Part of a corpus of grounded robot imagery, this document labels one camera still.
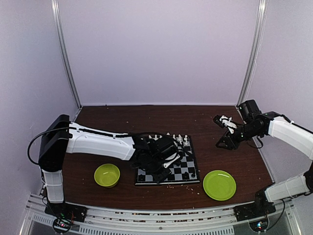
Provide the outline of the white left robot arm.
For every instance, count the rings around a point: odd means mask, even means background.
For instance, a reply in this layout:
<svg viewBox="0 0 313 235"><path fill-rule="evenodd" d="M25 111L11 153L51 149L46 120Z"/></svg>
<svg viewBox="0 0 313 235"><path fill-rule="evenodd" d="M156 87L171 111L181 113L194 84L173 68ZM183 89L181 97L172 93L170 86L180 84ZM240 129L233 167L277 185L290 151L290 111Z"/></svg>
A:
<svg viewBox="0 0 313 235"><path fill-rule="evenodd" d="M159 132L113 133L92 129L69 120L68 115L60 115L44 132L30 141L27 155L32 144L40 139L38 165L44 177L47 208L59 217L70 213L70 205L65 202L63 187L63 163L66 154L83 153L112 157L130 161L147 173L152 174L159 183L170 174L169 166L188 156L180 141Z"/></svg>

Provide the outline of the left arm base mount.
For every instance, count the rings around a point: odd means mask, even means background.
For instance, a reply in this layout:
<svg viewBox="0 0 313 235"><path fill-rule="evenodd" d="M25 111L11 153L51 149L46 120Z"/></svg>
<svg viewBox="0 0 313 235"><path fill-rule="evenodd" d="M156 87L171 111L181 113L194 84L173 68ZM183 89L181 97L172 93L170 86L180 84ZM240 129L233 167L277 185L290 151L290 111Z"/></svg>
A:
<svg viewBox="0 0 313 235"><path fill-rule="evenodd" d="M51 203L47 198L46 190L41 194L43 196L43 203L45 204L45 213L65 219L71 222L85 222L87 215L87 208L67 202Z"/></svg>

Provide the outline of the black and grey chessboard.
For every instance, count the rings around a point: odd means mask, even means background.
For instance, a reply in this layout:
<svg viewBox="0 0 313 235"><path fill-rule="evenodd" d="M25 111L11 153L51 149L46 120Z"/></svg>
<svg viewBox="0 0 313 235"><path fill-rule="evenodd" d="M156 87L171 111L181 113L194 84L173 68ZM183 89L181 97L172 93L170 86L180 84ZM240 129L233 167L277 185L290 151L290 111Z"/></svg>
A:
<svg viewBox="0 0 313 235"><path fill-rule="evenodd" d="M178 148L181 158L169 166L171 175L169 175L163 182L157 183L152 175L147 174L141 168L137 168L134 180L136 186L183 185L200 182L199 168L191 137L189 135L173 134L172 138L177 141L175 145Z"/></svg>

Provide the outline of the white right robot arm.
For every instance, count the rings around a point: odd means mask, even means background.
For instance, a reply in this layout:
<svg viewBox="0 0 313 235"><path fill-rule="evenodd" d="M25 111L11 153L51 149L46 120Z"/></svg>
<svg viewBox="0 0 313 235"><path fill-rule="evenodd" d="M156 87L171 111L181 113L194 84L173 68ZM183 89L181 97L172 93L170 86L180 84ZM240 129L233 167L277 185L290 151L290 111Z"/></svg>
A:
<svg viewBox="0 0 313 235"><path fill-rule="evenodd" d="M216 143L218 148L236 150L240 144L253 138L261 140L271 137L306 156L313 159L313 133L296 124L284 114L274 111L262 112L255 100L247 100L238 106L243 120L239 124L226 115L216 115L213 121L225 128L226 132ZM247 206L253 215L261 216L269 211L274 202L297 196L309 196L313 193L313 170L290 177L282 182L275 183L255 194L255 200Z"/></svg>

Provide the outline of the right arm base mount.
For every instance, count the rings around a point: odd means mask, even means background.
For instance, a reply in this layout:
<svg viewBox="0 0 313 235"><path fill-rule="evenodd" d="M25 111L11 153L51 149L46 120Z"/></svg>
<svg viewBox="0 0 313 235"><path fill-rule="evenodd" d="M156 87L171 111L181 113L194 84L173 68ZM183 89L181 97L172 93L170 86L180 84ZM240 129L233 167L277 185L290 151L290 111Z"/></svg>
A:
<svg viewBox="0 0 313 235"><path fill-rule="evenodd" d="M267 200L265 190L264 188L257 191L252 203L235 206L233 208L238 222L267 216L276 212L274 203Z"/></svg>

